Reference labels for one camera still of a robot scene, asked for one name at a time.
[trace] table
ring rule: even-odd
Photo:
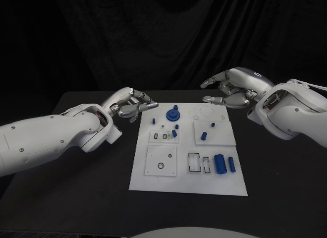
[[[112,92],[69,92],[55,114]],[[216,90],[148,91],[158,102],[199,103]],[[115,118],[124,134],[91,153],[16,174],[0,200],[0,230],[134,236],[210,227],[262,238],[327,237],[327,149],[307,136],[284,141],[229,109],[248,197],[130,191],[140,119]]]

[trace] blue cylinder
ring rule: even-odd
[[[206,140],[206,135],[207,135],[207,133],[203,132],[202,137],[200,137],[202,140]]]
[[[233,164],[233,158],[232,157],[229,157],[229,167],[230,167],[232,173],[235,173],[236,170],[235,170],[235,164]]]
[[[166,117],[168,121],[176,121],[180,118],[180,112],[179,110],[170,109],[166,113]]]
[[[216,165],[216,171],[217,174],[226,174],[226,161],[223,155],[215,155],[215,165]]]
[[[177,136],[176,130],[171,131],[173,137]]]

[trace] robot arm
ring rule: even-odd
[[[72,146],[91,152],[105,140],[112,144],[122,135],[114,115],[131,117],[132,122],[140,112],[157,106],[143,92],[122,88],[101,105],[82,104],[60,115],[0,126],[0,177],[58,159]]]
[[[242,67],[215,75],[200,87],[216,82],[228,96],[206,96],[205,102],[245,108],[255,100],[256,105],[246,114],[254,122],[281,139],[290,140],[303,133],[327,148],[327,99],[310,89],[327,91],[326,87],[295,79],[274,86],[259,73]]]

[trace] robotic hand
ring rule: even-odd
[[[226,97],[206,96],[205,102],[245,108],[255,100],[256,105],[246,114],[254,122],[281,139],[290,140],[303,133],[327,148],[327,99],[310,89],[327,91],[326,87],[297,79],[274,85],[259,73],[242,67],[216,74],[200,87],[216,82]]]
[[[105,140],[112,144],[122,135],[114,115],[134,122],[157,106],[145,93],[125,87],[101,105],[81,104],[59,115],[0,126],[0,177],[55,160],[72,146],[89,152]]]

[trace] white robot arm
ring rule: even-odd
[[[310,89],[327,91],[326,87],[297,79],[274,86],[259,73],[242,67],[216,74],[200,87],[216,82],[228,96],[206,96],[205,102],[245,108],[255,100],[256,105],[246,114],[254,122],[281,139],[290,140],[303,133],[327,148],[327,98]]]
[[[157,106],[143,92],[125,87],[101,105],[82,104],[59,115],[0,126],[0,177],[58,159],[72,146],[91,152],[105,140],[112,144],[122,135],[114,115],[132,122],[140,112]]]

